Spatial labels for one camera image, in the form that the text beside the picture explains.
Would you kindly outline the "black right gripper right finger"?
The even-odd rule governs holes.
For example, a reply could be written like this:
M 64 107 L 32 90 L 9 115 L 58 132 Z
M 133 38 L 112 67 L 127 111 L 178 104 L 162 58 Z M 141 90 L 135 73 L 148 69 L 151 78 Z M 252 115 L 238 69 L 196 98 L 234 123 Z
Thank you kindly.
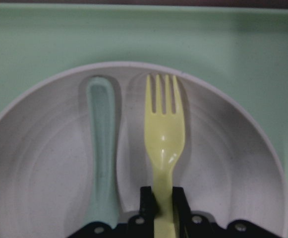
M 191 211 L 182 187 L 173 187 L 173 206 L 180 238 L 214 238 L 215 232 L 208 218 Z

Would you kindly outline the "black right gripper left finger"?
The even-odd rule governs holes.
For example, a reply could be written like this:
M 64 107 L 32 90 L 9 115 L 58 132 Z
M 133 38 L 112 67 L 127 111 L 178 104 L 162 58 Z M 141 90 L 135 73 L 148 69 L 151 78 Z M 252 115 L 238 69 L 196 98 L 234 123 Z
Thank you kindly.
M 159 211 L 157 201 L 150 186 L 140 187 L 138 212 L 128 219 L 128 238 L 154 238 L 155 217 Z

